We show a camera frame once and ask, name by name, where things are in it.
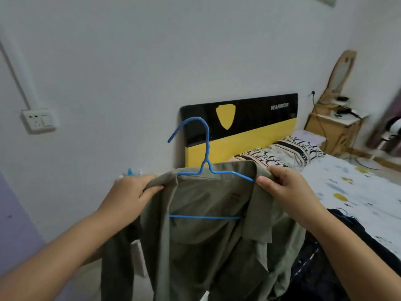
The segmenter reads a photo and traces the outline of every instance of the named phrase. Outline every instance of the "floor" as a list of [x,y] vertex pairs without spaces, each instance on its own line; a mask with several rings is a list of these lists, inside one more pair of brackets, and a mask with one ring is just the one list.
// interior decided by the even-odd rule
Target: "floor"
[[[347,153],[342,156],[342,159],[351,162],[351,164],[361,167],[356,161],[356,157],[350,159],[350,155]],[[379,177],[388,179],[394,184],[401,185],[401,172],[397,172],[388,168],[382,168],[381,170],[371,170],[365,168],[367,171],[373,172]],[[101,260],[88,264],[80,268],[72,279],[72,283],[76,289],[81,291],[87,296],[88,301],[99,301],[100,300],[100,271],[101,271]],[[142,278],[135,275],[134,278],[134,296],[133,301],[152,301],[153,290],[150,285],[149,278]]]

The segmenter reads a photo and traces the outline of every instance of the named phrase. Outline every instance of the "wooden mirror frame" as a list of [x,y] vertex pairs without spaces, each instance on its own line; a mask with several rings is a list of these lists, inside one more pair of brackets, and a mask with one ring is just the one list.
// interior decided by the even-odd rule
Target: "wooden mirror frame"
[[[340,69],[341,65],[344,62],[346,62],[345,60],[347,58],[351,61],[348,71],[345,74],[343,80],[340,82],[340,84],[337,87],[338,92],[333,93],[333,90],[334,90],[333,83],[334,83],[335,76],[336,76],[338,70]],[[351,71],[354,67],[356,58],[357,58],[357,52],[355,50],[346,50],[345,52],[343,52],[343,54],[338,59],[336,65],[331,73],[326,90],[324,91],[324,93],[322,94],[322,96],[320,97],[320,99],[318,101],[320,104],[324,104],[324,105],[331,104],[332,101],[334,99],[337,99],[337,97],[341,94],[341,91],[343,90],[343,86],[344,86],[345,82],[347,81],[347,79],[348,79],[349,75],[351,74]]]

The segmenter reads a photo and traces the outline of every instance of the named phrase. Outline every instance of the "mirror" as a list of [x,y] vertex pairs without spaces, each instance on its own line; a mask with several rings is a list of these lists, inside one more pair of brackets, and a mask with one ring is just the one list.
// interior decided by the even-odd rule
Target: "mirror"
[[341,55],[331,73],[327,88],[319,99],[320,104],[330,104],[333,99],[341,94],[343,86],[351,74],[356,57],[357,52],[354,50],[346,50]]

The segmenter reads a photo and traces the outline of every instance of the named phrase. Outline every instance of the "forearm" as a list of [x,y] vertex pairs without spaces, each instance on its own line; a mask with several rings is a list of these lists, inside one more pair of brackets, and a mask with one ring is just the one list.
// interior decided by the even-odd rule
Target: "forearm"
[[310,230],[352,301],[401,300],[401,278],[330,213]]
[[96,215],[84,218],[0,280],[0,300],[53,300],[74,271],[113,229]]

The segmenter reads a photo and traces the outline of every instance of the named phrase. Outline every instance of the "purple curtain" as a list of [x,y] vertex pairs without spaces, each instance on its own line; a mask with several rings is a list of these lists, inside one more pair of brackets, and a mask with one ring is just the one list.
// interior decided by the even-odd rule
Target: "purple curtain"
[[[386,113],[383,115],[368,139],[366,146],[369,149],[377,148],[381,141],[381,136],[385,131],[386,123],[390,119],[398,116],[401,116],[401,90],[398,92],[393,102],[389,105]],[[384,146],[383,151],[387,152],[391,156],[401,157],[401,137],[398,136],[395,139],[388,141]]]

